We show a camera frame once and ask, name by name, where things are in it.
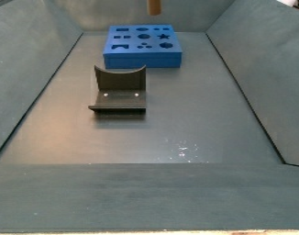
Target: gray floor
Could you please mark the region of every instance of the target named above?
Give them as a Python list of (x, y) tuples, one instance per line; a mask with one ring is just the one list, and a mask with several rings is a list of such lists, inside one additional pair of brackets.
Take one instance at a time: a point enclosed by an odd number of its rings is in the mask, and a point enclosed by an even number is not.
[(97, 117), (93, 65), (105, 33), (86, 33), (37, 100), (0, 163), (278, 164), (229, 72), (201, 33), (178, 33), (180, 69), (148, 69), (146, 113)]

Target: shape sorter block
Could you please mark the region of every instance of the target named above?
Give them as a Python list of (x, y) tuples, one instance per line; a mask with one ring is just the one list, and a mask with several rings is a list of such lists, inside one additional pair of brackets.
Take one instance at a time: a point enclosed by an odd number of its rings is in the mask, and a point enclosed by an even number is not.
[(106, 69), (176, 68), (182, 50), (170, 25), (110, 26), (102, 55)]

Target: black plastic object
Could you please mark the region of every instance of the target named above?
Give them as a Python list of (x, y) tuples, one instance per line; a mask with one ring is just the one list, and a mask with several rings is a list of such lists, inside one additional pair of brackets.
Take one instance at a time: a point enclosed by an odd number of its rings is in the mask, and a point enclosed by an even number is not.
[(129, 73), (110, 73), (94, 66), (97, 100), (94, 112), (145, 111), (145, 66)]

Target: cutout hole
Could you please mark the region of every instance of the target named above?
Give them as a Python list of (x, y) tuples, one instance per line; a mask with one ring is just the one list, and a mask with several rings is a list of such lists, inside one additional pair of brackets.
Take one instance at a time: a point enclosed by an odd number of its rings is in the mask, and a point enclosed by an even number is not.
[(117, 44), (117, 45), (111, 45), (111, 49), (117, 49), (117, 48), (124, 48), (128, 49), (128, 45), (126, 44)]
[(148, 34), (140, 34), (138, 36), (138, 39), (149, 39), (150, 36)]
[(158, 46), (160, 46), (161, 48), (168, 49), (168, 48), (170, 48), (173, 45), (172, 45), (169, 42), (164, 42), (164, 43), (160, 43)]
[(137, 31), (146, 31), (148, 28), (136, 28)]
[(115, 31), (117, 31), (117, 32), (126, 32), (126, 31), (128, 31), (128, 28), (117, 28)]

